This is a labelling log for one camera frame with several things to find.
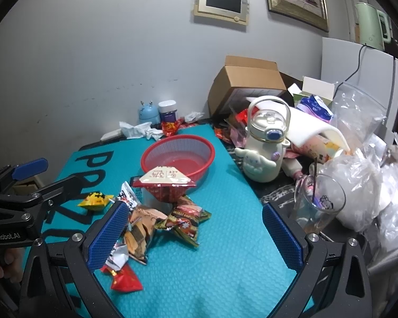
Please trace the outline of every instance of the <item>yellow snack package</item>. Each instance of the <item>yellow snack package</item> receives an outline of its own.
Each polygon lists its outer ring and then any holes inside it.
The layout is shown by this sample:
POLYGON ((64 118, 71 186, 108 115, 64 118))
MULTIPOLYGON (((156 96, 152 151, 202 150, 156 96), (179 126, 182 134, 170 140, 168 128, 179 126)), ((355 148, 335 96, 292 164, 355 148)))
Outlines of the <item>yellow snack package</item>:
POLYGON ((92 192, 78 206, 88 210, 101 211, 105 208, 113 195, 104 195, 101 192, 92 192))

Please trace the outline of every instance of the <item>purple swirl sticker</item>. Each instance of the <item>purple swirl sticker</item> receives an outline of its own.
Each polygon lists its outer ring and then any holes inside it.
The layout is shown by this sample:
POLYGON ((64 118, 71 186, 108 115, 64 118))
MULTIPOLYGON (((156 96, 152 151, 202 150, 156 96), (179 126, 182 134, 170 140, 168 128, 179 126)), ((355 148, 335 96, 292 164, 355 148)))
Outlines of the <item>purple swirl sticker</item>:
POLYGON ((273 161, 277 161, 279 158, 280 158, 280 153, 279 152, 275 152, 271 156, 271 160, 273 160, 273 161))

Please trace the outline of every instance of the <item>white bottle cap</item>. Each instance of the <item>white bottle cap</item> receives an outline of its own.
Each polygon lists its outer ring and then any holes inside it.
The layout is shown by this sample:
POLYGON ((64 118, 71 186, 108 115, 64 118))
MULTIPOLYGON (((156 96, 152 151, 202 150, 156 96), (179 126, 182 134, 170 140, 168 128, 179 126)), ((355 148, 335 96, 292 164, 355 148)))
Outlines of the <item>white bottle cap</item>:
POLYGON ((165 100, 158 104, 158 109, 160 113, 166 113, 177 110, 177 105, 175 100, 165 100))

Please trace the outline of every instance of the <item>blue button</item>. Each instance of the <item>blue button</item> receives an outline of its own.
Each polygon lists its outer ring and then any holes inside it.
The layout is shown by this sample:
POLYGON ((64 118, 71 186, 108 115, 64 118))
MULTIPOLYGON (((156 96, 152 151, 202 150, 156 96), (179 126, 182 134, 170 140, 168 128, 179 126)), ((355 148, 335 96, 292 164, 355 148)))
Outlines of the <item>blue button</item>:
POLYGON ((280 130, 269 130, 267 132, 267 139, 270 141, 277 141, 282 137, 282 132, 280 130))

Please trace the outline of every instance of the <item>bubble-textured mat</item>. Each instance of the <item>bubble-textured mat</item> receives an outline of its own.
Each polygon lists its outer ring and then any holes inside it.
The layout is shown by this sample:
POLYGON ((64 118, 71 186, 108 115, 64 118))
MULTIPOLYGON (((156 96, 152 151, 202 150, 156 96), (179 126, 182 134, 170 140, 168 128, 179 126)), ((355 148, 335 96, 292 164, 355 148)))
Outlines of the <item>bubble-textured mat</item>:
MULTIPOLYGON (((149 248, 147 266, 128 262, 143 284, 143 291, 121 294, 110 289, 111 277, 95 275, 125 317, 196 318, 196 317, 266 317, 281 299, 296 272, 285 265, 262 222, 262 205, 239 172, 226 149, 209 125, 190 127, 181 134, 194 134, 215 147, 215 160, 200 186, 187 194, 199 206, 210 211, 210 220, 200 224, 197 249, 175 235, 159 231, 149 248)), ((75 152, 58 179, 70 174, 96 169, 105 178, 84 192, 102 191, 116 195, 121 183, 142 174, 140 158, 153 141, 126 140, 75 152), (88 167, 80 157, 112 152, 103 166, 88 167)), ((104 162, 105 157, 93 163, 104 162)), ((87 177, 90 181, 97 175, 87 177)), ((63 207, 85 214, 69 201, 63 207)), ((95 215, 94 220, 103 214, 95 215)), ((89 226, 56 212, 49 228, 81 229, 89 226)), ((48 237, 47 242, 61 239, 48 237)))

